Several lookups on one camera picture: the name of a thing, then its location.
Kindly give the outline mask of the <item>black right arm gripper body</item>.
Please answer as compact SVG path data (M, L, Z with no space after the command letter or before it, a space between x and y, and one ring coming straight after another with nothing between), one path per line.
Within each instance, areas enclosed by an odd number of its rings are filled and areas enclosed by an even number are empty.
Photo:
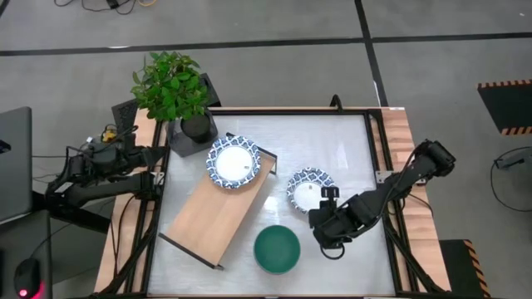
M361 227L347 208L337 207L336 199L323 200L319 208L310 209L308 222L322 249L338 249L351 242L352 234Z

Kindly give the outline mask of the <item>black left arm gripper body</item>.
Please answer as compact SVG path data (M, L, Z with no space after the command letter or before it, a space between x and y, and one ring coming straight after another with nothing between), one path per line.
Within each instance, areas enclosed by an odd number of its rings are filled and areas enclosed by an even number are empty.
M125 158L129 167L150 167L154 164L151 147L136 146L128 149Z

